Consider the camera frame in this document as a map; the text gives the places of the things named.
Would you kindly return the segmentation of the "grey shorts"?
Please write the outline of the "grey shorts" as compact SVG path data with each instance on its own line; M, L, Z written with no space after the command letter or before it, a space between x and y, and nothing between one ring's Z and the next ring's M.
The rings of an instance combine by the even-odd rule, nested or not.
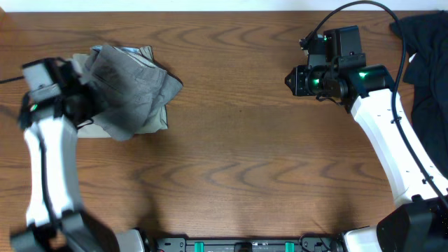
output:
M108 44L92 46L88 55L83 76L105 101L105 110L93 118L93 124L117 141L131 139L149 115L166 106L183 87L154 58L155 68L141 66Z

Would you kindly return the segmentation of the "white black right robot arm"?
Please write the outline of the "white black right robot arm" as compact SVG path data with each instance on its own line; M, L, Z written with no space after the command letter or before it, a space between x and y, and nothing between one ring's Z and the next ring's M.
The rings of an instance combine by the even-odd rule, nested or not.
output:
M295 67L285 84L298 97L331 99L361 126L386 173L395 210L378 224L343 234L345 251L446 251L447 179L403 113L394 81L382 65L331 73L327 66Z

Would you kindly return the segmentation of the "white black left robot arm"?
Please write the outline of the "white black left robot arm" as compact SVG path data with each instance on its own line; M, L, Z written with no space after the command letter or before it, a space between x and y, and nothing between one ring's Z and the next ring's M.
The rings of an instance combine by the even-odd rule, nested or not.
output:
M20 125L31 158L31 199L27 228L10 236L14 251L54 251L51 239L62 233L60 251L146 251L140 231L116 234L84 208L76 169L76 126L62 113L64 98L34 101L26 92Z

